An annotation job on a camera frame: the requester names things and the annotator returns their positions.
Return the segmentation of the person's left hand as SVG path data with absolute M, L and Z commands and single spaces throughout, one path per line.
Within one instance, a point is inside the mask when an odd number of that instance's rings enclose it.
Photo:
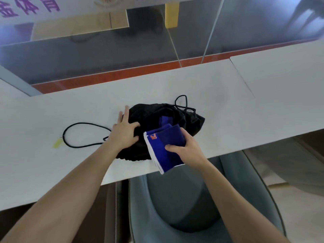
M 108 146 L 112 150 L 119 153 L 121 150 L 131 147 L 139 140 L 139 136 L 135 136 L 134 132 L 127 131 L 127 123 L 129 123 L 129 106 L 125 106 L 124 122 L 121 124 L 114 124 L 112 131 L 107 139 Z

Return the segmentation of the person's right hand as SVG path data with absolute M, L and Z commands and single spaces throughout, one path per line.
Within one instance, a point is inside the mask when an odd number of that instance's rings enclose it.
M 208 160 L 201 151 L 201 148 L 196 142 L 195 138 L 191 136 L 184 128 L 181 127 L 180 130 L 185 138 L 186 145 L 183 147 L 182 153 L 177 155 L 184 164 L 200 171 L 207 165 Z

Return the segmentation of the blue cloth white edge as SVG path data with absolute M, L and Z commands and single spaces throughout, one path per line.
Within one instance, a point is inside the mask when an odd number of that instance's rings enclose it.
M 159 169 L 160 174 L 184 164 L 178 154 L 165 149 L 166 145 L 180 147 L 186 145 L 179 124 L 172 125 L 172 123 L 172 117 L 161 116 L 159 128 L 146 131 L 143 134 L 151 160 Z

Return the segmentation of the black drawstring bag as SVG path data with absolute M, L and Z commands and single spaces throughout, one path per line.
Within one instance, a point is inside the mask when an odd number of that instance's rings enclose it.
M 116 158 L 135 162 L 150 159 L 143 137 L 145 131 L 155 130 L 166 124 L 172 126 L 178 124 L 194 136 L 201 130 L 205 118 L 198 115 L 196 109 L 188 107 L 186 95 L 180 95 L 173 105 L 167 103 L 134 105 L 129 109 L 129 121 L 140 123 L 140 127 L 134 131 L 134 135 L 139 136 L 139 141 L 120 151 Z

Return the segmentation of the person's left forearm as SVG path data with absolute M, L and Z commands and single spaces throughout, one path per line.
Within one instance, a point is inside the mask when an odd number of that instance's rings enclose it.
M 71 243 L 121 149 L 106 141 L 42 196 L 0 243 Z

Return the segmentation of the person's right forearm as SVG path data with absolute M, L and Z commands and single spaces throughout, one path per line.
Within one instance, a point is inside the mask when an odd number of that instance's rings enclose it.
M 233 243 L 290 243 L 207 159 L 197 168 Z

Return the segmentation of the grey upholstered chair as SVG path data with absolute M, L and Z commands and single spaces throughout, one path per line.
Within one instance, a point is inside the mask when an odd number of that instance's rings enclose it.
M 243 151 L 209 161 L 285 236 L 278 206 Z M 129 180 L 132 243 L 232 243 L 201 175 L 187 165 Z

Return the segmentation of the light wooden panel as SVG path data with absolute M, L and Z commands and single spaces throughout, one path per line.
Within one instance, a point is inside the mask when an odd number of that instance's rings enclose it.
M 34 23 L 30 41 L 76 36 L 128 27 L 129 21 L 126 10 L 74 16 Z

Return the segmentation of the white banner purple characters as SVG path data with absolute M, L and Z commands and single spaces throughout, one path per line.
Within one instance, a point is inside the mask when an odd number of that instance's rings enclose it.
M 191 0 L 0 0 L 0 26 Z

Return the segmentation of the yellow post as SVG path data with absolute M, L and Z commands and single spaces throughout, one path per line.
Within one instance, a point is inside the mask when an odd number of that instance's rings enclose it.
M 180 3 L 165 4 L 165 27 L 167 29 L 176 28 L 179 20 Z

